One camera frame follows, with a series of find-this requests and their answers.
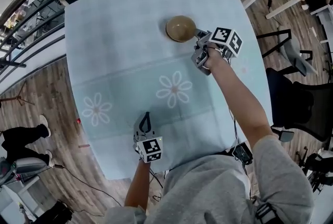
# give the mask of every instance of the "black and white marker cube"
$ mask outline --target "black and white marker cube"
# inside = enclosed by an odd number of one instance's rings
[[[161,159],[163,152],[163,139],[157,137],[137,142],[138,152],[145,163]]]
[[[236,31],[226,28],[216,28],[210,36],[209,41],[226,46],[227,50],[231,51],[235,57],[238,57],[243,45],[243,41]]]

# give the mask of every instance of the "tripod stand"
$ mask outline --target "tripod stand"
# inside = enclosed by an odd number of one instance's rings
[[[27,100],[22,99],[21,92],[22,92],[23,87],[24,87],[24,85],[25,85],[26,83],[27,83],[26,81],[23,83],[23,85],[22,85],[22,87],[21,87],[21,89],[20,89],[20,91],[19,91],[19,93],[18,93],[17,96],[15,96],[15,97],[11,97],[11,98],[3,98],[3,99],[0,99],[0,108],[2,107],[2,102],[15,101],[15,100],[17,100],[21,106],[23,106],[22,102],[24,102],[24,103],[28,103],[28,104],[31,104],[31,105],[35,105],[34,103],[31,103],[31,102],[29,102],[29,101],[27,101]]]

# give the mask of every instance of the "office chair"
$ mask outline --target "office chair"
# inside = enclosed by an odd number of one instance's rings
[[[284,26],[279,26],[278,31],[258,35],[257,39],[274,35],[277,36],[277,45],[263,54],[263,58],[274,51],[278,51],[284,59],[291,64],[291,66],[280,70],[283,75],[295,72],[300,72],[303,76],[306,76],[309,73],[318,74],[317,70],[312,66],[312,51],[300,50],[300,42],[290,29],[286,29]],[[309,54],[310,56],[307,59],[304,59],[302,54]]]
[[[333,83],[314,86],[292,83],[272,68],[266,69],[266,75],[272,103],[273,127],[303,130],[321,142],[331,137]]]
[[[17,174],[38,172],[47,165],[44,161],[35,157],[27,157],[16,160],[10,164],[4,157],[0,158],[0,186],[9,182]]]

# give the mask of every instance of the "black pants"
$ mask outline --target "black pants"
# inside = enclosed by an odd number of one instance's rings
[[[34,224],[66,224],[72,219],[72,211],[58,201],[56,204],[43,215],[41,215]]]
[[[26,157],[36,157],[43,160],[47,165],[49,162],[48,155],[38,154],[35,151],[26,148],[29,143],[37,141],[40,137],[48,136],[47,128],[41,124],[36,128],[13,128],[3,132],[5,141],[2,147],[7,151],[7,161],[15,162],[17,159]]]

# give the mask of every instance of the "hand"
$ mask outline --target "hand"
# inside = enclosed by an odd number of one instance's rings
[[[221,53],[213,48],[219,49],[219,47],[215,43],[210,43],[208,45],[207,51],[209,58],[204,63],[204,66],[211,69],[219,60],[223,60]]]

